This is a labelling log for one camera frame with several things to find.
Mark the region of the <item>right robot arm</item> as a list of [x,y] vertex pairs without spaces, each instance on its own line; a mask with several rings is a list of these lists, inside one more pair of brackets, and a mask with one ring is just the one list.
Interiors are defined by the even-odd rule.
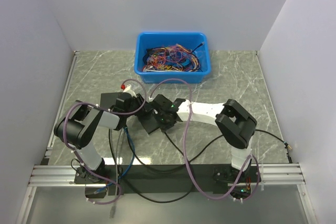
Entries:
[[257,120],[240,103],[234,99],[213,104],[188,99],[172,102],[161,94],[149,100],[162,131],[170,129],[176,122],[195,121],[217,126],[232,149],[232,178],[242,182],[249,176],[251,139]]

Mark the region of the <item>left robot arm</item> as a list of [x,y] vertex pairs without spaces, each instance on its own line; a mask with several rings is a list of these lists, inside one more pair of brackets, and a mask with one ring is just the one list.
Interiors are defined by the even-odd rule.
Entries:
[[67,111],[54,127],[54,135],[64,141],[66,134],[70,149],[78,154],[80,162],[88,167],[87,177],[94,183],[104,180],[105,162],[95,149],[92,138],[98,126],[120,130],[127,118],[147,116],[150,105],[142,95],[126,92],[103,93],[100,105],[88,105],[75,101],[75,108]]

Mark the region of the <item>black network switch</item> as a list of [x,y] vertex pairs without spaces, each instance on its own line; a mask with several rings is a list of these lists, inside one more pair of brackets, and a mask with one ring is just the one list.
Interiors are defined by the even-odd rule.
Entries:
[[152,114],[138,116],[138,120],[148,135],[160,128],[158,122]]
[[100,106],[110,112],[123,112],[123,102],[121,92],[102,93]]

